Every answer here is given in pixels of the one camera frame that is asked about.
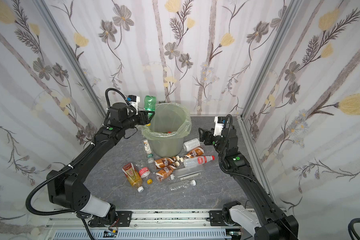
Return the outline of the white label clear bottle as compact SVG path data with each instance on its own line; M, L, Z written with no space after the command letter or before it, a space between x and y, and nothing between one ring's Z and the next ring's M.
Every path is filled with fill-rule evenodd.
M199 147L200 145L201 145L201 143L200 143L199 139L195 138L195 139L184 142L183 148L185 151L189 152L189 151Z

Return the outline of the green plastic bottle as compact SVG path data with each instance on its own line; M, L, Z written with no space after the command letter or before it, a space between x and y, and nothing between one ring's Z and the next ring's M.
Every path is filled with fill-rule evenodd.
M148 112L149 118L153 115L156 110L157 99L155 96L145 96L144 109Z

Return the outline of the clear bottle white cap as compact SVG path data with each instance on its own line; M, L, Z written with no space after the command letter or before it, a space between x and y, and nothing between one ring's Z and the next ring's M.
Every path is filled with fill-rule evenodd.
M189 187L194 187L196 186L197 183L195 180L186 180L186 181L181 181L181 182L177 182L177 183L173 183L171 185L168 186L168 189L173 192L173 191L182 191L184 189L187 189Z

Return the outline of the yellow tea bottle red label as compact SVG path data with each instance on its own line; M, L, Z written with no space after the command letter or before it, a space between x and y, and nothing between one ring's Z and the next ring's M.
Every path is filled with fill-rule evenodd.
M132 163L123 166L122 171L133 188L139 193L144 191L143 180Z

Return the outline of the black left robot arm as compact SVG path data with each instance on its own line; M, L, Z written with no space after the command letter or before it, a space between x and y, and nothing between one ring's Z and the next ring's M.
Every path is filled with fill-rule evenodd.
M64 213L76 213L97 217L111 225L117 221L115 206L93 196L84 182L101 160L126 136L126 131L138 126L148 125L155 116L154 111L139 110L136 96L121 95L122 103L111 104L109 92L119 93L115 88L105 91L107 114L91 143L74 160L59 171L51 171L45 181L36 186L26 198L27 210L38 216L52 216ZM32 206L32 198L43 187L48 188L50 202L64 207L63 210L42 212Z

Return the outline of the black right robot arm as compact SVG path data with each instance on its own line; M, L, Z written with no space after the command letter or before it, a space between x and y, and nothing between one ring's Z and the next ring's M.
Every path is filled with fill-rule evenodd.
M239 202L226 204L222 209L225 224L238 224L255 240L296 240L298 221L284 213L257 180L249 161L239 151L232 115L216 117L213 129L199 128L199 137L201 143L214 147L220 169L239 184L255 211L249 212Z

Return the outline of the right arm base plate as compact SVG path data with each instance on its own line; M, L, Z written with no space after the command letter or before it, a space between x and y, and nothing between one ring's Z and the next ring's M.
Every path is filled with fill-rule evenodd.
M225 220L225 215L222 210L210 210L207 221L212 227L238 226L237 223L229 223Z

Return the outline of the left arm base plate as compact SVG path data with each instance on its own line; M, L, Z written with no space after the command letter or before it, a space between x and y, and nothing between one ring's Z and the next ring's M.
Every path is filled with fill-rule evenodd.
M89 220L90 227L129 227L132 219L132 211L111 210L105 217L93 216Z

